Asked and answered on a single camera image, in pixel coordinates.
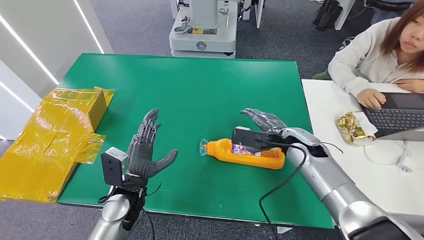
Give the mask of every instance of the floor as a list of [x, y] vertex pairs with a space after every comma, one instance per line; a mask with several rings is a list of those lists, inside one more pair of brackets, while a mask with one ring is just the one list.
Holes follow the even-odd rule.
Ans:
[[[117, 54], [169, 56], [168, 35], [173, 24], [168, 0], [91, 0], [109, 42]], [[369, 26], [372, 12], [348, 19], [340, 31], [317, 31], [312, 25], [319, 3], [309, 0], [268, 0], [261, 28], [255, 17], [240, 22], [237, 58], [295, 60], [301, 78], [311, 78], [326, 69], [346, 37]], [[351, 16], [362, 9], [360, 2]], [[0, 156], [12, 144], [0, 140]], [[101, 211], [37, 202], [0, 201], [0, 232], [5, 240], [87, 239]], [[177, 216], [153, 215], [158, 240], [270, 240], [269, 226]], [[294, 227], [280, 240], [342, 239], [334, 229]], [[143, 220], [133, 230], [132, 240], [150, 240], [151, 228]]]

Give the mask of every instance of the black chair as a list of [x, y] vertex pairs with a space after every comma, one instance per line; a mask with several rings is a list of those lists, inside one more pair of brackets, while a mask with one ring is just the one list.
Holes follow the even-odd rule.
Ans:
[[388, 12], [402, 12], [411, 7], [410, 1], [405, 2], [388, 2], [384, 0], [365, 0], [367, 7], [374, 7]]

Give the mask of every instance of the laptop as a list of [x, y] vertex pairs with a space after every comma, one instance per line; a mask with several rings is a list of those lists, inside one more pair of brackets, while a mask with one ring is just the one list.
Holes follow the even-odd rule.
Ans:
[[382, 92], [386, 102], [381, 109], [362, 106], [362, 111], [377, 128], [379, 140], [424, 142], [424, 93]]

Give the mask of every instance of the green tabletop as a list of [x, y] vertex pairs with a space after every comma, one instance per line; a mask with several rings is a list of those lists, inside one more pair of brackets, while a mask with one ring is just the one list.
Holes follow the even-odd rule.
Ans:
[[[127, 151], [144, 115], [159, 108], [162, 123], [153, 159], [178, 149], [175, 162], [149, 180], [145, 208], [171, 214], [264, 222], [259, 198], [287, 177], [280, 170], [222, 162], [200, 156], [199, 143], [231, 138], [237, 126], [259, 130], [243, 108], [276, 114], [291, 127], [311, 131], [296, 62], [252, 59], [178, 58], [82, 54], [60, 88], [114, 89], [116, 93], [96, 133], [107, 135], [101, 148]], [[100, 155], [79, 164], [59, 203], [96, 206], [108, 193]], [[325, 206], [300, 174], [263, 202], [273, 223], [332, 228]]]

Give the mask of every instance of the orange bottle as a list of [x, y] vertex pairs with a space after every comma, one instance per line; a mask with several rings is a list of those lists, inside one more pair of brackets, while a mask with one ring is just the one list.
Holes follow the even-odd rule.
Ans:
[[217, 141], [200, 141], [200, 155], [214, 156], [218, 160], [244, 164], [267, 169], [281, 169], [284, 164], [284, 153], [279, 147], [252, 153], [245, 146], [231, 143], [231, 139]]

